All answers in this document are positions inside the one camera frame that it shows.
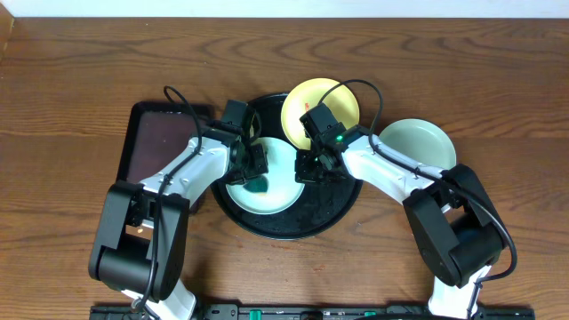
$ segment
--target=teal object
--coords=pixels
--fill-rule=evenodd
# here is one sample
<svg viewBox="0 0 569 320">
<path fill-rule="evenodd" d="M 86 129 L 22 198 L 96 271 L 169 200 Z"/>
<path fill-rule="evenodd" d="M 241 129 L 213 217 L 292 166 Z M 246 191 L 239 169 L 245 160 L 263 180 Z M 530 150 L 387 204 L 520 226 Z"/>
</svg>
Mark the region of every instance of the teal object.
<svg viewBox="0 0 569 320">
<path fill-rule="evenodd" d="M 260 310 L 251 310 L 249 312 L 249 320 L 260 320 L 262 313 Z"/>
<path fill-rule="evenodd" d="M 253 193 L 265 193 L 268 190 L 268 180 L 265 176 L 249 180 L 243 185 L 243 188 Z"/>
</svg>

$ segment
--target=black plate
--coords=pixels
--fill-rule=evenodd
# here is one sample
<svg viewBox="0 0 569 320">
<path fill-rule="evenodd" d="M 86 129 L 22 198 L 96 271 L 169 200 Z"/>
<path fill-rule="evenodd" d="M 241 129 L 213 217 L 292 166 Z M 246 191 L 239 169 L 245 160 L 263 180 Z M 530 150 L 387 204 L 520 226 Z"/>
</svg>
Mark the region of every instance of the black plate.
<svg viewBox="0 0 569 320">
<path fill-rule="evenodd" d="M 271 94 L 249 102 L 259 113 L 261 137 L 290 143 L 281 125 L 281 109 L 287 95 Z M 268 215 L 243 210 L 231 199 L 224 183 L 214 182 L 212 192 L 221 209 L 242 228 L 259 236 L 293 240 L 317 235 L 338 222 L 356 201 L 362 184 L 361 180 L 350 179 L 326 186 L 306 185 L 293 205 Z"/>
</svg>

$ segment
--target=wood grain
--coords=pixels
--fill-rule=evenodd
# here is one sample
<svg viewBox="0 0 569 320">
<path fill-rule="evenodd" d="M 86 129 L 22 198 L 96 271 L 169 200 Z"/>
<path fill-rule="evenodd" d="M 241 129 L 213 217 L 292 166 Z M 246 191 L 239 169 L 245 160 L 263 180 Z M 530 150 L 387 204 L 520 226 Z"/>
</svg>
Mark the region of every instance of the wood grain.
<svg viewBox="0 0 569 320">
<path fill-rule="evenodd" d="M 568 39 L 567 20 L 18 19 L 0 66 L 0 312 L 86 318 L 128 301 L 87 261 L 134 103 L 171 84 L 219 114 L 325 76 L 373 81 L 381 127 L 428 119 L 478 173 L 520 256 L 481 301 L 567 318 Z M 369 124 L 377 98 L 352 88 Z M 402 208 L 368 185 L 336 226 L 294 242 L 247 233 L 208 191 L 182 278 L 249 304 L 424 303 L 432 287 Z"/>
</svg>

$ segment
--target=black cable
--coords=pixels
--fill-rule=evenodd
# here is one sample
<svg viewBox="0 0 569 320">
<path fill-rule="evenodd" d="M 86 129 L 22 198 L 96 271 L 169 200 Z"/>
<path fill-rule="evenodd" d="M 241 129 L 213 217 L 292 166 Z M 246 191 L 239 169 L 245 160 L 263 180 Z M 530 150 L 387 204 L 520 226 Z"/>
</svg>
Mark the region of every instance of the black cable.
<svg viewBox="0 0 569 320">
<path fill-rule="evenodd" d="M 406 170 L 408 170 L 409 172 L 413 172 L 414 174 L 428 179 L 428 180 L 432 180 L 436 183 L 441 184 L 442 186 L 445 186 L 446 188 L 448 188 L 449 190 L 451 190 L 453 193 L 462 196 L 466 199 L 468 199 L 471 203 L 475 204 L 476 206 L 478 206 L 480 209 L 482 209 L 482 211 L 492 220 L 493 225 L 498 229 L 498 232 L 500 233 L 502 239 L 504 239 L 504 241 L 506 242 L 506 245 L 508 246 L 510 253 L 511 253 L 511 262 L 509 264 L 508 269 L 506 269 L 505 271 L 501 272 L 498 275 L 493 275 L 493 276 L 484 276 L 481 277 L 479 279 L 476 280 L 476 282 L 474 283 L 475 285 L 475 290 L 472 292 L 472 297 L 470 298 L 470 303 L 469 303 L 469 307 L 467 308 L 467 312 L 468 312 L 468 316 L 469 318 L 472 315 L 472 308 L 474 307 L 474 304 L 476 303 L 477 300 L 477 296 L 480 292 L 480 289 L 482 288 L 481 283 L 485 282 L 485 281 L 492 281 L 492 280 L 497 280 L 497 279 L 502 279 L 506 276 L 509 276 L 512 272 L 514 272 L 514 270 L 516 269 L 516 265 L 517 265 L 517 249 L 516 246 L 514 245 L 514 241 L 512 240 L 511 235 L 508 233 L 508 230 L 496 219 L 496 217 L 494 217 L 493 214 L 491 214 L 490 210 L 488 210 L 487 206 L 484 204 L 483 201 L 481 201 L 480 199 L 478 199 L 478 197 L 470 192 L 468 192 L 468 190 L 463 189 L 463 188 L 459 188 L 457 186 L 454 186 L 451 183 L 448 183 L 446 181 L 440 180 L 437 177 L 433 177 L 427 173 L 421 172 L 421 169 L 419 167 L 416 168 L 412 168 L 410 165 L 404 164 L 394 158 L 392 158 L 391 156 L 383 153 L 376 144 L 373 143 L 373 133 L 375 132 L 375 127 L 377 126 L 378 122 L 380 121 L 380 117 L 381 117 L 381 112 L 383 111 L 383 96 L 381 96 L 381 92 L 380 90 L 373 84 L 371 84 L 368 81 L 365 80 L 360 80 L 360 79 L 351 79 L 351 80 L 346 80 L 343 81 L 339 84 L 336 84 L 334 87 L 332 87 L 332 89 L 328 90 L 328 92 L 326 92 L 324 94 L 324 96 L 322 96 L 322 98 L 320 99 L 320 101 L 318 102 L 318 104 L 322 103 L 322 101 L 324 100 L 324 98 L 332 91 L 334 91 L 336 88 L 345 85 L 345 84 L 350 84 L 350 83 L 360 83 L 360 84 L 367 84 L 368 86 L 372 87 L 375 92 L 377 92 L 378 97 L 380 98 L 380 107 L 377 111 L 377 113 L 375 114 L 375 118 L 372 121 L 372 126 L 370 127 L 370 134 L 368 135 L 368 140 L 369 140 L 369 144 L 372 147 L 373 151 L 375 153 L 377 153 L 380 156 L 383 156 L 384 158 L 386 158 L 387 160 L 389 160 L 392 164 L 396 164 Z"/>
<path fill-rule="evenodd" d="M 434 315 L 411 315 L 411 314 L 381 314 L 373 316 L 362 316 L 356 320 L 457 320 L 458 318 L 449 316 Z"/>
<path fill-rule="evenodd" d="M 156 205 L 155 205 L 155 213 L 154 213 L 154 227 L 152 229 L 152 253 L 151 253 L 151 265 L 150 265 L 150 272 L 148 273 L 148 281 L 146 288 L 144 290 L 144 294 L 141 298 L 135 300 L 132 304 L 133 310 L 135 312 L 141 312 L 146 307 L 146 302 L 152 293 L 152 288 L 154 287 L 154 281 L 156 279 L 156 270 L 158 268 L 158 229 L 160 227 L 160 217 L 162 216 L 162 194 L 164 190 L 172 180 L 172 177 L 176 174 L 176 172 L 183 167 L 185 164 L 189 162 L 194 156 L 196 156 L 200 150 L 202 149 L 202 128 L 199 123 L 199 119 L 197 117 L 196 111 L 192 108 L 189 102 L 184 98 L 184 96 L 179 93 L 176 89 L 171 87 L 170 85 L 166 85 L 164 87 L 164 95 L 171 103 L 176 104 L 176 101 L 170 97 L 168 90 L 174 92 L 180 100 L 182 100 L 183 104 L 188 107 L 189 114 L 194 118 L 194 122 L 196 123 L 196 131 L 197 131 L 197 146 L 194 148 L 194 151 L 187 156 L 184 160 L 182 160 L 178 165 L 176 165 L 170 172 L 168 172 L 164 178 L 162 179 L 162 183 L 160 184 L 160 188 L 158 189 L 158 193 L 156 195 Z"/>
<path fill-rule="evenodd" d="M 152 316 L 154 318 L 154 320 L 160 320 L 160 316 L 158 316 L 156 313 L 154 313 L 154 311 L 152 311 L 151 308 L 149 308 L 148 306 L 144 306 L 144 311 L 149 315 Z"/>
</svg>

